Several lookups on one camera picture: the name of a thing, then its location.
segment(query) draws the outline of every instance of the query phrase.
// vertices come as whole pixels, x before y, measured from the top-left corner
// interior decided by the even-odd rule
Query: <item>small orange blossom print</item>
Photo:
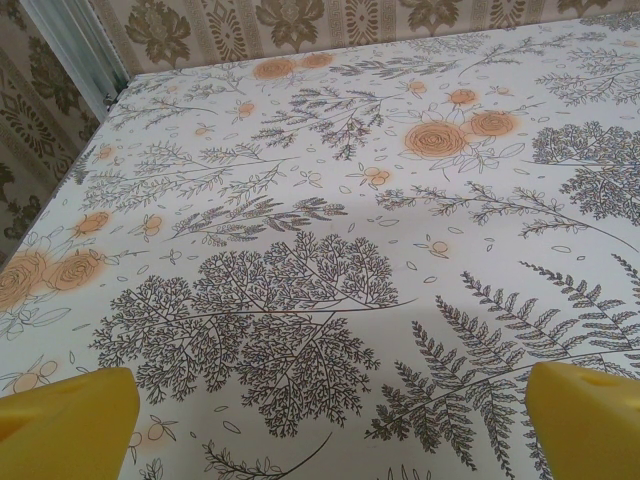
[[[304,57],[300,66],[305,68],[322,68],[333,62],[333,55],[328,53],[313,53]]]
[[[389,178],[389,172],[385,170],[380,170],[378,167],[369,167],[364,171],[366,177],[368,177],[371,185],[375,185],[379,187],[384,185]]]
[[[74,236],[80,237],[82,235],[97,232],[104,227],[108,221],[109,214],[107,212],[97,212],[89,216],[85,215],[84,220],[72,228],[72,230],[75,231]]]
[[[470,103],[473,103],[475,100],[476,94],[471,90],[467,90],[466,88],[456,90],[455,92],[449,94],[449,101],[456,105],[468,105]]]

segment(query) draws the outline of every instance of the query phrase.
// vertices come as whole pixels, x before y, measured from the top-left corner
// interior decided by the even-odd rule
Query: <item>patterned wallpaper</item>
[[[0,0],[0,262],[99,122],[18,0]]]
[[[637,10],[640,0],[93,0],[133,74]]]

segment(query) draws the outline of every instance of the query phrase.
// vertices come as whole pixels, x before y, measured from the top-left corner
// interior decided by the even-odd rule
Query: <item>yellow object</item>
[[[640,479],[640,381],[538,363],[526,403],[555,480]]]
[[[126,368],[1,398],[0,479],[117,479],[139,408]]]

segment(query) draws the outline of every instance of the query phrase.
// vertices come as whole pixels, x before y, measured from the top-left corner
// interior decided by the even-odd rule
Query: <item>orange rose print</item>
[[[253,103],[243,103],[238,107],[238,116],[240,118],[247,118],[255,108],[256,106]]]
[[[19,304],[31,288],[42,280],[47,264],[38,252],[16,255],[0,273],[0,311]]]
[[[79,237],[81,235],[97,232],[104,227],[108,221],[109,214],[107,212],[93,213],[88,217],[85,215],[84,220],[73,227],[73,230],[76,232],[74,236]]]
[[[476,94],[465,88],[460,90],[456,90],[455,92],[449,94],[449,101],[451,103],[455,103],[456,105],[467,105],[469,103],[473,103],[476,99]]]
[[[289,75],[293,72],[295,65],[294,62],[286,58],[272,58],[259,63],[253,69],[253,75],[258,80],[274,80]]]
[[[471,129],[476,135],[506,135],[515,126],[514,117],[504,112],[481,113],[471,119]]]
[[[46,279],[47,285],[59,291],[72,290],[84,285],[91,279],[100,264],[96,256],[97,254],[78,253],[63,260]]]
[[[333,55],[328,53],[314,53],[306,56],[300,65],[305,68],[322,68],[333,62]]]
[[[144,223],[144,234],[147,237],[153,237],[154,235],[157,235],[160,231],[161,224],[162,219],[160,217],[151,215]]]
[[[404,144],[422,157],[448,157],[460,152],[467,142],[457,125],[432,122],[412,128]]]

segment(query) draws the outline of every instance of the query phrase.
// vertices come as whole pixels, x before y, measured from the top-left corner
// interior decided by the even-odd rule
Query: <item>gray fern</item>
[[[620,263],[635,281],[633,267]],[[524,402],[524,386],[537,359],[573,362],[627,378],[640,377],[620,363],[622,353],[630,366],[640,371],[640,342],[636,335],[640,324],[627,322],[636,312],[623,310],[622,300],[600,299],[600,285],[589,290],[586,281],[575,285],[571,276],[526,262],[521,264],[561,287],[571,309],[590,311],[577,318],[562,318],[559,309],[550,308],[534,317],[538,299],[527,299],[518,308],[517,293],[506,295],[502,289],[492,292],[491,287],[483,286],[464,272],[463,284],[480,305],[487,307],[492,320],[481,322],[477,317],[471,318],[437,296],[436,306],[464,345],[464,354],[456,349],[447,350],[419,322],[412,322],[415,343],[430,376],[396,360],[404,387],[383,385],[386,404],[377,406],[377,418],[372,419],[367,438],[404,440],[413,431],[425,451],[434,453],[446,441],[461,462],[473,470],[476,468],[473,442],[479,433],[468,414],[476,410],[483,418],[496,460],[505,476],[514,479],[510,439],[518,407]],[[513,330],[515,340],[503,340],[499,326]],[[575,349],[583,342],[596,350],[578,353]],[[521,423],[526,427],[526,446],[539,478],[551,480],[551,471],[530,420]]]

